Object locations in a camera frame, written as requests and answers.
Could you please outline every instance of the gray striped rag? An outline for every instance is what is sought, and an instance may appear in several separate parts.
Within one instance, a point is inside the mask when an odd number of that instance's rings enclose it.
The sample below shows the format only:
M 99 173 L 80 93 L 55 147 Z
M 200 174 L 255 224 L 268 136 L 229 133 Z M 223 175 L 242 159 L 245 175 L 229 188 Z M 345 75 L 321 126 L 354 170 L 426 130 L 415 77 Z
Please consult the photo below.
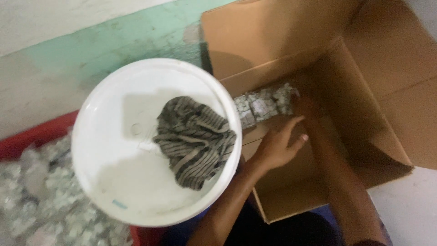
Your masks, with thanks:
M 165 104 L 153 141 L 170 159 L 176 182 L 200 190 L 226 163 L 235 139 L 227 119 L 191 97 L 181 96 Z

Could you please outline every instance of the open cardboard box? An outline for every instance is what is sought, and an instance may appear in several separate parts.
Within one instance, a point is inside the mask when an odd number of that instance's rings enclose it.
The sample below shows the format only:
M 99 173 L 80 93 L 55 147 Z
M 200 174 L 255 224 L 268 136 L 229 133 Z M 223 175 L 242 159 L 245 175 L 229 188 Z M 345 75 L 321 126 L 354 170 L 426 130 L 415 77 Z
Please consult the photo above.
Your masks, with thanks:
M 296 78 L 326 108 L 327 129 L 367 187 L 413 165 L 437 168 L 437 44 L 402 1 L 242 0 L 201 22 L 214 75 L 231 96 Z M 246 131 L 244 158 L 283 121 Z M 326 204 L 310 145 L 253 193 L 266 223 Z

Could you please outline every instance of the red crate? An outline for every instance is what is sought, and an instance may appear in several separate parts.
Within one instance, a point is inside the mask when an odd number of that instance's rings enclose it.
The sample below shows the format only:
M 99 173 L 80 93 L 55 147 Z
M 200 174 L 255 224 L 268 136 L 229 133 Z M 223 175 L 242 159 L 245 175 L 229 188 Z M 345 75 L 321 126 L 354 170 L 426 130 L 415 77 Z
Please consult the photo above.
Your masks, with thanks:
M 74 111 L 56 119 L 47 121 L 17 135 L 0 141 L 0 161 L 16 159 L 29 145 L 37 147 L 68 134 L 68 128 L 74 125 L 77 113 Z M 144 228 L 131 225 L 133 246 L 157 246 L 167 228 Z

